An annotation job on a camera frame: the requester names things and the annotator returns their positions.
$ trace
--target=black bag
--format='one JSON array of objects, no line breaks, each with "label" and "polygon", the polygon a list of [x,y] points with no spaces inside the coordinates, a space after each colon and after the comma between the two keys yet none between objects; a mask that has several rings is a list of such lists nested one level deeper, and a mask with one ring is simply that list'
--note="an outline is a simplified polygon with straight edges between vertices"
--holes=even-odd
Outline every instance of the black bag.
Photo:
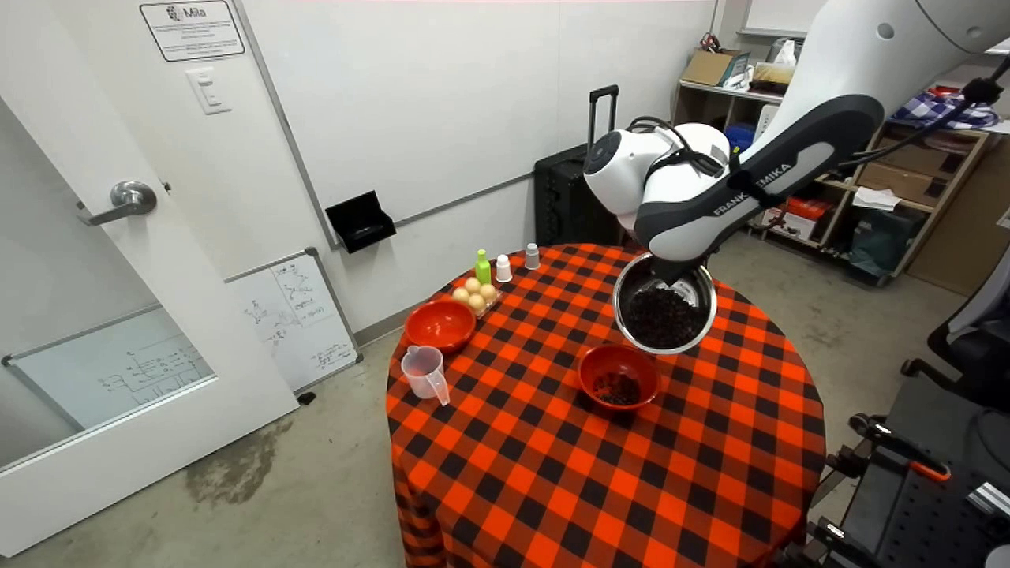
[{"label": "black bag", "polygon": [[590,138],[533,163],[537,243],[622,243],[622,224],[584,182],[586,149],[598,138],[598,102],[611,97],[611,134],[619,111],[619,85],[590,91]]}]

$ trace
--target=red object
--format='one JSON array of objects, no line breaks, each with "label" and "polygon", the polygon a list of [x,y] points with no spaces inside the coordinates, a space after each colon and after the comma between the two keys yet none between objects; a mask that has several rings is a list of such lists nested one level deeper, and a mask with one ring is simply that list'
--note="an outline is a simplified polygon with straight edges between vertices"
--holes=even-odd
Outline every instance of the red object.
[{"label": "red object", "polygon": [[471,342],[475,330],[476,320],[464,304],[438,297],[410,312],[405,334],[410,343],[430,343],[453,353]]},{"label": "red object", "polygon": [[824,214],[829,214],[829,210],[824,202],[806,202],[806,200],[786,200],[786,211],[809,219],[809,221],[821,221]]},{"label": "red object", "polygon": [[578,382],[606,410],[642,410],[656,397],[656,364],[642,351],[601,343],[581,356]]},{"label": "red object", "polygon": [[912,461],[909,471],[916,471],[920,478],[940,484],[940,486],[952,484],[952,478],[954,478],[952,466],[935,471],[933,465],[922,465],[922,461]]}]

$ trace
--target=round table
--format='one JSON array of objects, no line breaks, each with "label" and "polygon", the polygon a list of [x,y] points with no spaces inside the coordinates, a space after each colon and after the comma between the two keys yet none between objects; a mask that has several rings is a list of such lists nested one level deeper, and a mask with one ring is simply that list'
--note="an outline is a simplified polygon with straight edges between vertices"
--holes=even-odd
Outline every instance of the round table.
[{"label": "round table", "polygon": [[611,297],[631,257],[569,243],[515,269],[444,361],[453,406],[410,395],[402,337],[385,410],[407,565],[754,565],[801,531],[821,397],[734,286],[717,283],[719,316],[695,351],[656,356],[656,403],[606,414],[581,395],[578,356],[624,343]]}]

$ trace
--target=door handle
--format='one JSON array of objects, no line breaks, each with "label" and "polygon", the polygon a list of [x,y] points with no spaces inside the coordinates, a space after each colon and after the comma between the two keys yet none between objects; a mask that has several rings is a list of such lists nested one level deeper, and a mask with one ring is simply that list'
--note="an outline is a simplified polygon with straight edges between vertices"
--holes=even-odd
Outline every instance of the door handle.
[{"label": "door handle", "polygon": [[78,202],[78,214],[87,224],[109,224],[131,214],[148,214],[158,210],[158,192],[145,182],[118,182],[112,192],[112,211],[88,214],[88,210]]}]

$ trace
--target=plastic cup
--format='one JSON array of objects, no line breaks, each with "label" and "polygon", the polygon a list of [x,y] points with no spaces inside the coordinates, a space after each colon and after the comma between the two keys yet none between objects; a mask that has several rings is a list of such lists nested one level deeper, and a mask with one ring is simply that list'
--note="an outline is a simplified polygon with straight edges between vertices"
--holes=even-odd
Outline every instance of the plastic cup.
[{"label": "plastic cup", "polygon": [[443,406],[448,406],[448,382],[443,370],[443,351],[430,343],[410,343],[402,356],[402,374],[410,382],[410,392],[416,397],[438,397]]}]

